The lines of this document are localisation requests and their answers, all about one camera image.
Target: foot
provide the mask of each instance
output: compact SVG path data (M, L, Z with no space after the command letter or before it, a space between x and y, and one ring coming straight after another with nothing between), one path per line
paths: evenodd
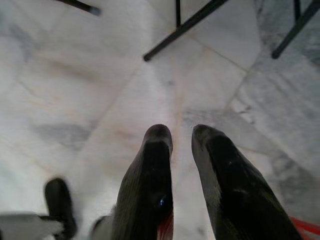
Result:
M77 224L73 216L72 201L68 186L61 178L54 178L46 183L44 195L49 216L56 218L64 225L64 231L54 237L57 240L69 240L77 232Z

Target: white marble floor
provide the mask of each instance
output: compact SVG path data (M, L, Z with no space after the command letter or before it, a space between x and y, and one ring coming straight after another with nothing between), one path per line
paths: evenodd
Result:
M174 29L174 1L86 2L102 15L0 0L0 213L45 213L43 184L61 175L76 239L87 239L115 204L146 129L162 123L174 140L174 239L212 239L191 153L192 126L202 123L233 139L288 213L319 222L320 201L310 203L320 199L319 66L294 48L284 55L291 61L269 59L272 34L259 31L253 0L229 1L148 63L142 55ZM182 1L183 18L206 2Z

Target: red strap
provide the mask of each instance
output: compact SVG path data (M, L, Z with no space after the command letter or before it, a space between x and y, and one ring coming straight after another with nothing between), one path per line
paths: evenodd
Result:
M301 221L301 220L296 219L292 216L290 218L293 221L293 223L296 225L297 228L304 229L305 231L308 231L310 233L313 233L313 234L320 236L320 226L309 223L309 222Z

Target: red fabric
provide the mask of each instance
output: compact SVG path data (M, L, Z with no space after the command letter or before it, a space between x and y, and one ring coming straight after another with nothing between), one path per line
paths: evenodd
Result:
M312 240L311 237L307 236L305 234L306 232L313 233L315 235L320 236L320 226L315 225L309 222L301 221L299 219L296 219L295 217L290 217L294 225L297 227L301 237L303 237L304 240Z

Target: black shoe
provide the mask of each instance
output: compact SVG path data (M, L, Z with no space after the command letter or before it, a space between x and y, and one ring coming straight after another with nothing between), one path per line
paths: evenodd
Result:
M57 240L69 240L77 232L77 224L73 216L72 201L68 186L61 178L54 178L46 183L44 195L49 216L62 222L64 231L54 237Z

